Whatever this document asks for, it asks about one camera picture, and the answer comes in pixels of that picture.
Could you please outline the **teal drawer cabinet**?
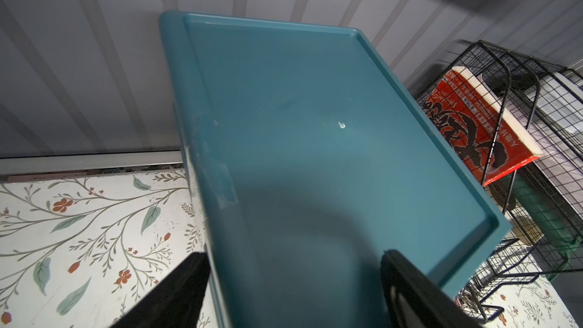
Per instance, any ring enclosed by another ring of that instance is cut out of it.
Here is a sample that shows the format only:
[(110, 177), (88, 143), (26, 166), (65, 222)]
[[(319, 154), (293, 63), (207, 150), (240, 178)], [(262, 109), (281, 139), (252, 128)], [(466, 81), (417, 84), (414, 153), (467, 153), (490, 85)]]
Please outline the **teal drawer cabinet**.
[(386, 327), (386, 251), (452, 298), (510, 230), (361, 31), (175, 11), (159, 30), (220, 326)]

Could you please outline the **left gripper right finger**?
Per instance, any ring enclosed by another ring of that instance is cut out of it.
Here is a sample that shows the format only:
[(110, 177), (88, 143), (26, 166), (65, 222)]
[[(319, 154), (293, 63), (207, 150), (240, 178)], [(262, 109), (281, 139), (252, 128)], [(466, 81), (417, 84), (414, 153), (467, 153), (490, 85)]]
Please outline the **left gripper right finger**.
[(397, 250), (380, 264), (390, 327), (478, 327), (416, 266)]

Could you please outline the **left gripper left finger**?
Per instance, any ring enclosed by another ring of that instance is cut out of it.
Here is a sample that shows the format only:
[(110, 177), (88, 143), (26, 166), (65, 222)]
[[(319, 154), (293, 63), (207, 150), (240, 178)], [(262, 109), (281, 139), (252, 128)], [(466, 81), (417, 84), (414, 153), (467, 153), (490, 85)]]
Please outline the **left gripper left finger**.
[(187, 256), (119, 321), (123, 327), (195, 327), (210, 277), (206, 253)]

